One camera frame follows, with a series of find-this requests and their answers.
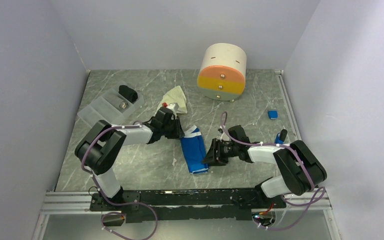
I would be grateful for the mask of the blue underwear white trim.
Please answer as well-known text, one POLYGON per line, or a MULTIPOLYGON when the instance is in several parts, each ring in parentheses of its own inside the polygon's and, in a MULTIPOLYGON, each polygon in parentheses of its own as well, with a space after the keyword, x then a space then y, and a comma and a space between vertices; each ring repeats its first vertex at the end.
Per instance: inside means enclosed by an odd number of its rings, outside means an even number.
POLYGON ((186 130, 184 137, 180 139, 180 143, 188 171, 191 174, 206 173, 209 166, 207 163, 202 163, 202 160, 206 156, 206 149, 199 128, 193 125, 186 130))

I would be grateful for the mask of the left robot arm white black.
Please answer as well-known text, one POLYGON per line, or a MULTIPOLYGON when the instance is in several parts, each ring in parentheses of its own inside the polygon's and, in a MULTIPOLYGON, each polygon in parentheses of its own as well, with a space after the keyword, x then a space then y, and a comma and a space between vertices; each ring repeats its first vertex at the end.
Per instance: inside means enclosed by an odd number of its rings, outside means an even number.
POLYGON ((111 125, 99 120, 75 148, 81 168, 89 173, 110 210, 122 206, 123 188, 115 176, 113 165, 123 146, 152 144, 162 137, 184 136, 176 103, 164 103, 150 120, 132 125, 111 125))

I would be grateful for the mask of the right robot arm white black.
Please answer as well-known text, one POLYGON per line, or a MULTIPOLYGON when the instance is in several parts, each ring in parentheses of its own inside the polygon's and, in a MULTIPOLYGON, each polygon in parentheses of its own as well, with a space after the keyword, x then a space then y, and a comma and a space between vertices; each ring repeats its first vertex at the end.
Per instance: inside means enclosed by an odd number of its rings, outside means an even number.
POLYGON ((227 139, 212 139, 202 163, 225 166, 230 158, 238 157, 247 163, 273 164, 279 169, 279 176, 257 186, 254 200, 262 208, 271 204, 274 197, 300 196, 327 179, 325 168, 302 140, 288 144, 250 142, 241 125, 229 128, 224 135, 227 139))

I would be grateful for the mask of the cream yellow cloth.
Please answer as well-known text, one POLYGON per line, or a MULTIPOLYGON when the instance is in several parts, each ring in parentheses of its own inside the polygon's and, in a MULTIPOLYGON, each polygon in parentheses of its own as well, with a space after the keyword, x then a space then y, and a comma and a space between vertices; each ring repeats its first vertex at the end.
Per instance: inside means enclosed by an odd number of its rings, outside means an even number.
POLYGON ((177 104, 178 108, 177 108, 176 112, 178 114, 187 114, 188 113, 187 107, 186 107, 186 104, 187 104, 186 95, 185 95, 183 89, 181 88, 181 86, 179 86, 179 85, 172 88, 166 94, 164 94, 164 96, 162 97, 162 100, 159 103, 157 109, 164 106, 164 103, 166 103, 167 105, 169 105, 171 103, 177 104))

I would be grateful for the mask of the black rolled sock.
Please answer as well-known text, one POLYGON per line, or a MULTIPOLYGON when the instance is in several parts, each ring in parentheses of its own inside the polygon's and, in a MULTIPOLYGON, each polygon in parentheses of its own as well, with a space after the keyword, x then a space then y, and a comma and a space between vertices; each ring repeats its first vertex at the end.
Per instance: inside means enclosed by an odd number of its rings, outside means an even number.
POLYGON ((118 87, 118 93, 132 104, 135 103, 138 99, 137 91, 128 87, 127 85, 120 85, 118 87))

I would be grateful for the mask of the clear plastic compartment tray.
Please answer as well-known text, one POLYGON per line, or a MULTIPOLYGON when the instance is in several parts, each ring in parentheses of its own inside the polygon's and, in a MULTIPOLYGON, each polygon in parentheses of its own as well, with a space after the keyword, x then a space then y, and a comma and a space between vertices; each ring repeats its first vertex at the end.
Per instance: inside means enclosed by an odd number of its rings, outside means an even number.
POLYGON ((77 116, 89 127, 93 127, 99 120, 105 120, 113 125, 123 124, 135 111, 144 105, 145 99, 144 96, 136 90, 138 99, 135 103, 130 103, 118 93, 118 87, 120 85, 127 85, 133 89, 133 87, 126 82, 120 81, 96 99, 92 100, 90 104, 86 105, 77 113, 77 116), (119 107, 122 102, 128 103, 126 109, 119 107))

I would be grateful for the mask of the small blue block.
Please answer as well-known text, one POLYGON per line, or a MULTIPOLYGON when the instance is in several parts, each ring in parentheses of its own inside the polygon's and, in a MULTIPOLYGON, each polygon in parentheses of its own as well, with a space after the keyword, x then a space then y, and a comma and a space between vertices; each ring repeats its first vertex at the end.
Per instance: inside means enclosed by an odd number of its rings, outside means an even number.
POLYGON ((268 118, 271 120, 276 120, 278 118, 278 112, 276 110, 267 111, 268 118))

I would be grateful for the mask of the round drawer cabinet orange yellow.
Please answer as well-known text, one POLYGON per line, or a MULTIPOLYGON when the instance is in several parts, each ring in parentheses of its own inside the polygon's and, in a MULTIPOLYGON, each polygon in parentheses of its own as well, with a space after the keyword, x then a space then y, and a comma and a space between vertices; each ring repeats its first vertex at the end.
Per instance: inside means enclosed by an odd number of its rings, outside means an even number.
POLYGON ((246 86, 247 56, 230 43, 215 43, 204 54, 197 86, 210 99, 234 102, 246 86))

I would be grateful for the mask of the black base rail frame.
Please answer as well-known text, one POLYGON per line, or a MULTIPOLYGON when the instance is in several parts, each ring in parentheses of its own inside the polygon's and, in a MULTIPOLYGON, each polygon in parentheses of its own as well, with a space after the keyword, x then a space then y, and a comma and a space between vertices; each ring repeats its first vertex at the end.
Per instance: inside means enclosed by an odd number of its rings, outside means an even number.
POLYGON ((100 193, 93 193, 91 212, 120 212, 127 223, 168 220, 236 219, 250 220, 267 210, 284 209, 279 196, 267 198, 252 187, 190 190, 126 190, 121 206, 108 203, 100 193))

